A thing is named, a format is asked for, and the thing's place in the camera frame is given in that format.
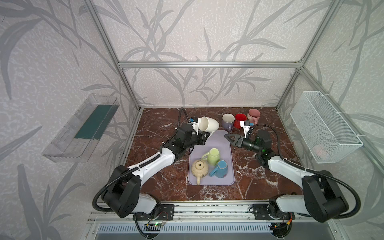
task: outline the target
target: green mug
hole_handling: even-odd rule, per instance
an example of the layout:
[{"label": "green mug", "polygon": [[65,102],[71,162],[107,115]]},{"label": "green mug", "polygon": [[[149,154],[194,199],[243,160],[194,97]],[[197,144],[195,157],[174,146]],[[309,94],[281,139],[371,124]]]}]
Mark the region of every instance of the green mug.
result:
[{"label": "green mug", "polygon": [[220,160],[220,153],[217,148],[212,148],[211,150],[209,150],[209,152],[204,154],[201,158],[204,160],[207,159],[207,162],[209,165],[216,166],[216,164]]}]

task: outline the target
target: purple tray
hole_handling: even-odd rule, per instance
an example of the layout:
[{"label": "purple tray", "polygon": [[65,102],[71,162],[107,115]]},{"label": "purple tray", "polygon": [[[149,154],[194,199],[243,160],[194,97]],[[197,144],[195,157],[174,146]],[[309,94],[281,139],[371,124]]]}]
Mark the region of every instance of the purple tray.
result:
[{"label": "purple tray", "polygon": [[225,130],[215,131],[207,139],[204,146],[196,145],[195,149],[189,155],[189,172],[188,172],[188,181],[192,185],[197,185],[197,178],[193,176],[191,172],[192,163],[196,160],[201,159],[201,157],[209,152],[211,148],[217,148],[220,152],[220,159],[227,162],[228,165],[228,174],[223,178],[218,178],[216,176],[210,177],[209,173],[215,168],[214,166],[209,165],[208,174],[201,178],[200,185],[232,185],[235,182],[235,173],[233,172],[233,162],[232,162],[232,152],[231,144],[224,137],[225,134],[228,134]]}]

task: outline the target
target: pink mug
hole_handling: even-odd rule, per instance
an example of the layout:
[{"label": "pink mug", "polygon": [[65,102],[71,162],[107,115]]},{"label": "pink mug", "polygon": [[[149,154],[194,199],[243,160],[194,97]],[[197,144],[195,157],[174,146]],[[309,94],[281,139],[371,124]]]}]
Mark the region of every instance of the pink mug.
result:
[{"label": "pink mug", "polygon": [[250,109],[247,114],[247,118],[249,120],[249,123],[257,124],[260,118],[260,111],[257,109]]}]

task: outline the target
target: brown marble surface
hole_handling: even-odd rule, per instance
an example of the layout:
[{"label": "brown marble surface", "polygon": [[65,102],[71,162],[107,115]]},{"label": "brown marble surface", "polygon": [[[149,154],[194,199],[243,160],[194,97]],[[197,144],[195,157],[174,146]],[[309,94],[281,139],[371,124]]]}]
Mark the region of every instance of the brown marble surface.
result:
[{"label": "brown marble surface", "polygon": [[[279,132],[281,154],[295,162],[297,155],[286,134],[275,108],[257,108],[261,112],[258,123],[273,126]],[[225,113],[247,114],[249,108],[186,108],[189,117],[207,116],[220,123]],[[127,159],[127,166],[139,163],[155,154],[162,141],[166,141],[175,131],[178,109],[176,108],[145,108],[136,131],[134,141]],[[276,137],[267,127],[273,139],[273,150],[277,152]],[[232,133],[243,135],[242,129]],[[142,193],[149,193],[160,201],[170,200],[261,200],[280,194],[301,194],[299,186],[287,178],[264,169],[255,159],[254,152],[240,148],[231,148],[235,173],[232,185],[190,185],[188,183],[189,157],[184,156],[173,165],[162,169],[151,177],[141,188]]]}]

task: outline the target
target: mug handle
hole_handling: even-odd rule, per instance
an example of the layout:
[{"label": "mug handle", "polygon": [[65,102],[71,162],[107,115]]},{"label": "mug handle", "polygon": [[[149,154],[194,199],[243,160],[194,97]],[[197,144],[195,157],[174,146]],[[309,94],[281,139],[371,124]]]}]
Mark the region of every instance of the mug handle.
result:
[{"label": "mug handle", "polygon": [[209,152],[207,152],[206,154],[204,154],[201,158],[203,159],[203,158],[208,158],[208,154],[209,154]]},{"label": "mug handle", "polygon": [[218,167],[215,167],[215,169],[212,170],[212,172],[209,173],[209,176],[212,177],[216,174],[216,171],[218,170]]}]

